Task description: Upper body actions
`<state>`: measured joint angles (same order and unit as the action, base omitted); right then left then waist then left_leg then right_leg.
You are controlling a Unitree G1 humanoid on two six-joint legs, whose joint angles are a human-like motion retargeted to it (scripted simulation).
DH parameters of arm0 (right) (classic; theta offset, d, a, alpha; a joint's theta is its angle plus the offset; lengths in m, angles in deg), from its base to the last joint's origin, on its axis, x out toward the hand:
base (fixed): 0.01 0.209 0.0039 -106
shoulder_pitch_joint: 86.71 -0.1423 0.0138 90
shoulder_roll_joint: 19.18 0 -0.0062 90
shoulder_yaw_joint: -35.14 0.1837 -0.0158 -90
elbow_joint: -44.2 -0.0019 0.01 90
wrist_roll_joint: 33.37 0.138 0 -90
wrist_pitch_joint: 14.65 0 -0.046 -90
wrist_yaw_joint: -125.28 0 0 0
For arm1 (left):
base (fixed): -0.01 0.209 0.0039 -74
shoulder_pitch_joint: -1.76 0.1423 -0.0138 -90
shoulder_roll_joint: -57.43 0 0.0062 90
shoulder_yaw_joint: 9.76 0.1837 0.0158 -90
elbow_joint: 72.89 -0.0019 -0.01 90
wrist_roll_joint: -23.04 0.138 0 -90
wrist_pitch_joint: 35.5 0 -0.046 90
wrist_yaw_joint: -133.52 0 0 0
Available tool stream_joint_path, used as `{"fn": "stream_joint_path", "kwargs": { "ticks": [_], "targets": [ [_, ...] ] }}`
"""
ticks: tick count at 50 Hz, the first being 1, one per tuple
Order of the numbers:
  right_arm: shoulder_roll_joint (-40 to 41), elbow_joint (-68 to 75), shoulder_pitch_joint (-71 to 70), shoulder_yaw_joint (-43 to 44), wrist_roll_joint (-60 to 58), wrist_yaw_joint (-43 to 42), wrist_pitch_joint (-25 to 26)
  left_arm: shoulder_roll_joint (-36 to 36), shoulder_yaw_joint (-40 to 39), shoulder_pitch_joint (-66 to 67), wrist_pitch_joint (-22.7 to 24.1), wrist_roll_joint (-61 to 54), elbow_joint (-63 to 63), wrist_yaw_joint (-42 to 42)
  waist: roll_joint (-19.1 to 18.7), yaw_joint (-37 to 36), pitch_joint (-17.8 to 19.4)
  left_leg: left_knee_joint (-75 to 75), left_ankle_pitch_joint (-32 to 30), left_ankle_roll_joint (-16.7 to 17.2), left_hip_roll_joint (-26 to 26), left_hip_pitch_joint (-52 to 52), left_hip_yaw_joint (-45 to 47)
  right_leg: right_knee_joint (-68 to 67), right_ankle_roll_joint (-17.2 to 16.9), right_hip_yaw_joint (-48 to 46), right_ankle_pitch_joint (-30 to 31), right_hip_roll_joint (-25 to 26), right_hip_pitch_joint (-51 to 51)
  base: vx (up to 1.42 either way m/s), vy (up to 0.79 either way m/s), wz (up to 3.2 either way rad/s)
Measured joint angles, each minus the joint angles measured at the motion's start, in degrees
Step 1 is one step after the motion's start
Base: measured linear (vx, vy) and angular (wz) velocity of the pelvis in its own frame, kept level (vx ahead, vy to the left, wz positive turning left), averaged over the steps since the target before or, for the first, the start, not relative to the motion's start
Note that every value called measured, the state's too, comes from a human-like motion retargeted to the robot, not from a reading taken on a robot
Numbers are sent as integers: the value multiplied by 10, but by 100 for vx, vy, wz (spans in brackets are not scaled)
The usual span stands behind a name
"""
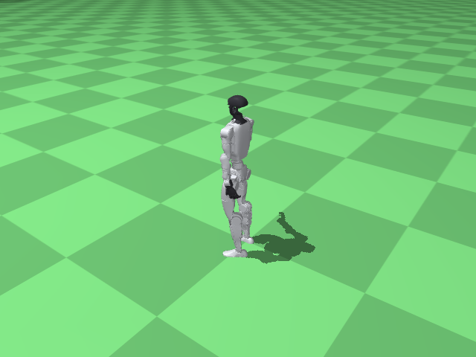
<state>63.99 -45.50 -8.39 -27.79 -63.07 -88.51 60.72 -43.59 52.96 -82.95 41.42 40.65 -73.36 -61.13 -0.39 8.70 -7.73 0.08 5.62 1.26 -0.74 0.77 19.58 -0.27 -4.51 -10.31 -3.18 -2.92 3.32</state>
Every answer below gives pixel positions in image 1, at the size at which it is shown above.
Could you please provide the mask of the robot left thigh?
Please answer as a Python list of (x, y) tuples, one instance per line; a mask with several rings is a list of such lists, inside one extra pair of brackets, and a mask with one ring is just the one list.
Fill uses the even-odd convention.
[[(232, 175), (231, 180), (233, 183), (233, 188), (237, 191), (239, 188), (239, 178), (235, 175)], [(230, 199), (229, 195), (226, 196), (226, 188), (225, 188), (224, 182), (222, 184), (221, 199), (222, 199), (222, 206), (223, 206), (224, 212), (230, 222), (234, 216), (238, 216), (241, 220), (243, 220), (241, 213), (234, 212), (235, 199)]]

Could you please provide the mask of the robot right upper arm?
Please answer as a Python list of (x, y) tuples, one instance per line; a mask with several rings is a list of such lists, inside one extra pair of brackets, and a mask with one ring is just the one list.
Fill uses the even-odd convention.
[[(249, 119), (250, 122), (251, 122), (251, 135), (252, 135), (252, 129), (253, 129), (253, 125), (254, 125), (254, 120), (252, 120), (252, 119), (250, 119), (250, 118), (248, 118), (248, 117), (245, 117), (245, 118)], [(250, 141), (251, 141), (251, 139), (250, 139)]]

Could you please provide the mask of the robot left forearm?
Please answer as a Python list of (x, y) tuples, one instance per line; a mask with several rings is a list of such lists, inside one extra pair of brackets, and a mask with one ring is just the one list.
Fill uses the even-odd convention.
[[(230, 179), (231, 179), (231, 165), (228, 160), (228, 157), (226, 155), (221, 156), (220, 158), (221, 164), (222, 164), (222, 179), (224, 180), (224, 185), (225, 186), (231, 186), (230, 185)], [(232, 180), (231, 180), (232, 181)]]

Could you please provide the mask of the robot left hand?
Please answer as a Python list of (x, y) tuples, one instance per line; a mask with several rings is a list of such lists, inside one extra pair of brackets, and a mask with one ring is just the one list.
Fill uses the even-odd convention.
[(241, 196), (238, 196), (236, 190), (233, 188), (233, 183), (230, 179), (230, 185), (231, 186), (225, 186), (226, 188), (226, 196), (229, 195), (230, 199), (238, 199), (240, 198)]

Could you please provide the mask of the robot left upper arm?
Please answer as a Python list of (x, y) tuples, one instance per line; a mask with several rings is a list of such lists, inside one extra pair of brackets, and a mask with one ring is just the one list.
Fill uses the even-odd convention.
[(233, 135), (234, 135), (233, 126), (226, 126), (221, 129), (220, 137), (222, 139), (222, 149), (224, 150), (224, 153), (222, 153), (221, 156), (226, 155), (229, 161), (231, 160), (231, 139)]

